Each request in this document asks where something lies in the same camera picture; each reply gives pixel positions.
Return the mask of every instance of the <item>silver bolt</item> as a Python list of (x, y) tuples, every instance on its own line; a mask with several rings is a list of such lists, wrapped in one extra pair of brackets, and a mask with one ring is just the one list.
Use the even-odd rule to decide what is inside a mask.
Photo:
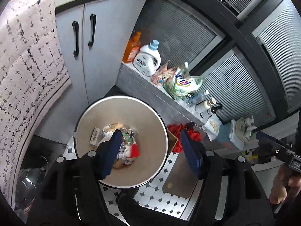
[(207, 156), (210, 156), (210, 157), (211, 157), (211, 156), (214, 156), (214, 152), (211, 151), (211, 150), (207, 150), (207, 151), (206, 151), (206, 155), (207, 155)]
[(93, 157), (95, 155), (96, 155), (96, 152), (94, 150), (91, 150), (91, 151), (88, 152), (89, 157)]
[(64, 157), (63, 156), (60, 156), (60, 157), (57, 158), (57, 162), (58, 163), (61, 163), (63, 161), (64, 161)]
[(238, 160), (239, 160), (240, 162), (245, 162), (245, 161), (246, 161), (246, 158), (244, 158), (243, 156), (239, 156), (239, 157), (238, 157)]

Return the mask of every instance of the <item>orange bottle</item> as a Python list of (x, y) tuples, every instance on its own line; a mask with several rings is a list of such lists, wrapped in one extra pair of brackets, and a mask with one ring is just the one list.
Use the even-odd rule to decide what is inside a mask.
[(124, 56), (122, 58), (123, 63), (130, 63), (136, 57), (138, 50), (141, 47), (141, 42), (139, 41), (140, 35), (141, 35), (141, 32), (136, 31), (133, 38), (131, 38), (128, 41), (128, 44), (127, 44), (125, 52), (124, 52)]

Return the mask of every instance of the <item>cabinet handle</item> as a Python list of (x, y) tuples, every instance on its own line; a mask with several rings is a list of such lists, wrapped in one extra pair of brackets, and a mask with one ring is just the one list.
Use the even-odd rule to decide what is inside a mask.
[(92, 22), (92, 40), (89, 41), (88, 46), (92, 47), (94, 44), (95, 25), (96, 25), (96, 14), (91, 14), (90, 20)]
[(75, 33), (75, 40), (76, 40), (76, 50), (74, 50), (73, 55), (74, 55), (74, 57), (77, 57), (78, 56), (78, 51), (79, 51), (79, 48), (78, 48), (78, 29), (79, 29), (78, 22), (73, 21), (72, 27), (73, 27), (73, 30), (74, 30), (74, 33)]

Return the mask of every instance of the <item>cabinet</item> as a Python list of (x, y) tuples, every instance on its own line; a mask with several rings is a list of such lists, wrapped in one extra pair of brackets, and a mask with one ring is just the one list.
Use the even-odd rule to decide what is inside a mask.
[[(67, 10), (56, 17), (62, 54), (72, 84), (50, 108), (35, 132), (40, 137), (64, 144), (73, 135), (80, 115), (88, 107), (81, 47), (83, 12), (84, 5)], [(78, 22), (78, 56), (73, 54), (76, 50), (73, 21)]]
[(115, 85), (125, 47), (145, 1), (100, 0), (85, 5), (82, 48), (89, 104)]

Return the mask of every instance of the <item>blue cap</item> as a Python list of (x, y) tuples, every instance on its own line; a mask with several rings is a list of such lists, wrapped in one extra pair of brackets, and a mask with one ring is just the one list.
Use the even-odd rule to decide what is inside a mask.
[(159, 45), (159, 42), (158, 42), (157, 40), (153, 40), (153, 41), (148, 45), (148, 48), (155, 51), (155, 50), (158, 49), (158, 45)]

